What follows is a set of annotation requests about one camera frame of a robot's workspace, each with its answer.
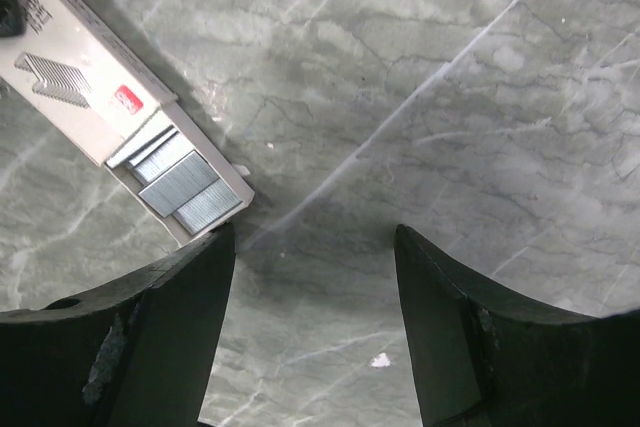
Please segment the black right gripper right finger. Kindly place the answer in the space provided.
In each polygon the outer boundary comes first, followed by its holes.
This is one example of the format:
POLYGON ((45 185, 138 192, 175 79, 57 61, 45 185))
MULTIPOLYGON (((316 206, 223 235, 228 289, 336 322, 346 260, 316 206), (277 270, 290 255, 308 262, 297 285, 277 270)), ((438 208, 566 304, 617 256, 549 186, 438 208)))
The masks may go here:
POLYGON ((639 314, 591 317, 474 271, 420 233, 394 236, 426 426, 635 426, 639 314))

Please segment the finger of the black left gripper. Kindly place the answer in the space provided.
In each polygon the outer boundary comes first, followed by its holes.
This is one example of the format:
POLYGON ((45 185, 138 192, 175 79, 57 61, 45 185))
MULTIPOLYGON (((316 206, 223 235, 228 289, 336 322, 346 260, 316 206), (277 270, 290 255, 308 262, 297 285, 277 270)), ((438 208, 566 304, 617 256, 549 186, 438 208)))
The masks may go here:
POLYGON ((18 0, 0 0, 0 37, 13 38, 24 34, 25 23, 18 0))

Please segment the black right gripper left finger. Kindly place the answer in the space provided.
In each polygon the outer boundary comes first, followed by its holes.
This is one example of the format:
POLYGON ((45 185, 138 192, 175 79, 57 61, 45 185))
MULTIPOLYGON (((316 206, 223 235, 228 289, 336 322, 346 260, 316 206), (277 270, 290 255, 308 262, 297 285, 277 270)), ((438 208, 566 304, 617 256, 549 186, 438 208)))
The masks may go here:
POLYGON ((39 310, 1 316, 5 426, 194 426, 235 265, 231 224, 39 310))

